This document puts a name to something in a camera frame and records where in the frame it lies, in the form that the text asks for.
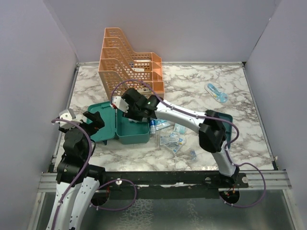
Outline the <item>clear blue gauze packet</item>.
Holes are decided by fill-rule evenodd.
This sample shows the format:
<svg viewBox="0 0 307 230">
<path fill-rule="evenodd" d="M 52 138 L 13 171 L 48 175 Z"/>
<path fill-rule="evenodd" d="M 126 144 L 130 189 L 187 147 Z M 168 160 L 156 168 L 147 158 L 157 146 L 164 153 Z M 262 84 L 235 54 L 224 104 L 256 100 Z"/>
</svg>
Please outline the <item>clear blue gauze packet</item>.
<svg viewBox="0 0 307 230">
<path fill-rule="evenodd" d="M 173 124 L 174 124 L 173 122 L 170 122 L 170 121 L 167 121 L 167 120 L 157 119 L 155 121 L 155 130 L 158 131 L 158 130 L 167 128 L 167 127 L 169 127 Z"/>
</svg>

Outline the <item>white blue bandage roll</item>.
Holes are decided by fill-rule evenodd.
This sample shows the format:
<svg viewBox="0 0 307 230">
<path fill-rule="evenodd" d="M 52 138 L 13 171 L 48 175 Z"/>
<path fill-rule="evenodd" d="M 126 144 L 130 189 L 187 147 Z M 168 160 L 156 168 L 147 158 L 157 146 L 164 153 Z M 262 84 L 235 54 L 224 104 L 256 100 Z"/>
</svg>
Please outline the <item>white blue bandage roll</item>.
<svg viewBox="0 0 307 230">
<path fill-rule="evenodd" d="M 150 134 L 155 134 L 156 128 L 155 128 L 155 119 L 150 120 Z"/>
</svg>

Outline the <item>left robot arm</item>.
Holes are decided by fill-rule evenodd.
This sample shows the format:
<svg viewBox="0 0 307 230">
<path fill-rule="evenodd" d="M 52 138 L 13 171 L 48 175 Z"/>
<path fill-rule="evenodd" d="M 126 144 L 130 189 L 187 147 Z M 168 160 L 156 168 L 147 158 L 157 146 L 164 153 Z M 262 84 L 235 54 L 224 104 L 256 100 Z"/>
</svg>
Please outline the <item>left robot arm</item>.
<svg viewBox="0 0 307 230">
<path fill-rule="evenodd" d="M 91 136 L 105 123 L 99 112 L 83 115 L 89 124 L 78 120 L 72 109 L 65 109 L 52 120 L 64 133 L 64 153 L 57 166 L 56 196 L 48 230 L 78 230 L 94 192 L 106 183 L 105 169 L 89 164 L 95 150 Z"/>
</svg>

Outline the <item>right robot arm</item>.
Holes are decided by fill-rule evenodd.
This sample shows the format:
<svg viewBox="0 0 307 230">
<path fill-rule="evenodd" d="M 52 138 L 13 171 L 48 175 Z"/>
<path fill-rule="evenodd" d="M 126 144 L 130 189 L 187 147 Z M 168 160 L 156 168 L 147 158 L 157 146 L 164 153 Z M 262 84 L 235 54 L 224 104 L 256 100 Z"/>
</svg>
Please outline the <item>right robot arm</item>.
<svg viewBox="0 0 307 230">
<path fill-rule="evenodd" d="M 122 96 L 116 96 L 112 103 L 123 112 L 123 116 L 135 121 L 161 119 L 182 125 L 199 137 L 200 147 L 210 152 L 215 159 L 221 184 L 232 187 L 238 181 L 239 167 L 228 153 L 230 142 L 227 141 L 224 123 L 231 123 L 219 117 L 212 110 L 197 112 L 169 103 L 157 95 L 145 97 L 134 88 L 127 89 Z"/>
</svg>

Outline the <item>teal plastic medicine box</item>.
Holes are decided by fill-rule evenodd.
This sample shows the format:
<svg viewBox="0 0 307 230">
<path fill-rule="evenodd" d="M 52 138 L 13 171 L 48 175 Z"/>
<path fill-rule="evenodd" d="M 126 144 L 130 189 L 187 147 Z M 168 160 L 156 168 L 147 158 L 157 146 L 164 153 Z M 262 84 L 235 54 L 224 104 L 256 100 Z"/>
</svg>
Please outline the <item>teal plastic medicine box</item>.
<svg viewBox="0 0 307 230">
<path fill-rule="evenodd" d="M 90 113 L 99 112 L 105 126 L 91 136 L 95 142 L 107 143 L 108 140 L 117 139 L 121 144 L 146 143 L 150 138 L 150 125 L 148 121 L 133 122 L 123 116 L 123 112 L 110 107 L 110 102 L 92 104 L 87 109 Z"/>
</svg>

